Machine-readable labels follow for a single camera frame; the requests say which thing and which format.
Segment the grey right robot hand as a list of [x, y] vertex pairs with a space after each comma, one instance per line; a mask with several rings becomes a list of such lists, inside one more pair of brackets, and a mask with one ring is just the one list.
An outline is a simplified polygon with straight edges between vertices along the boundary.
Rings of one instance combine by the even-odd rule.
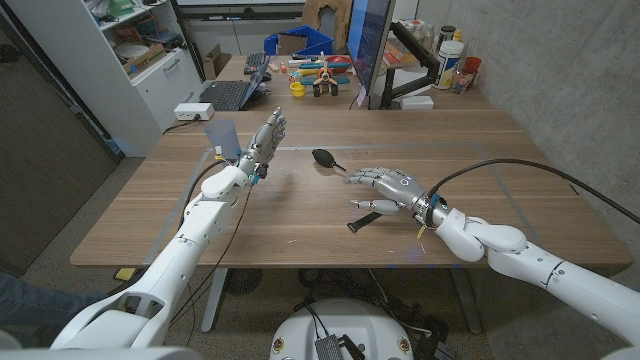
[[396, 169], [362, 168], [344, 180], [346, 184], [361, 184], [375, 188], [383, 199], [351, 200], [358, 208], [393, 215], [407, 209], [422, 225], [436, 228], [448, 217], [450, 209], [440, 201], [434, 202], [427, 191], [410, 175]]

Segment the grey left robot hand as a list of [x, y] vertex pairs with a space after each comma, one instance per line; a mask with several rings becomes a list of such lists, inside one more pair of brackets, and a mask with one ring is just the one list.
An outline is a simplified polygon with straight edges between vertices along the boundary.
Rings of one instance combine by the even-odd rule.
[[277, 107], [258, 131], [251, 137], [243, 150], [237, 167], [251, 176], [259, 165], [267, 165], [285, 136], [286, 119], [282, 109]]

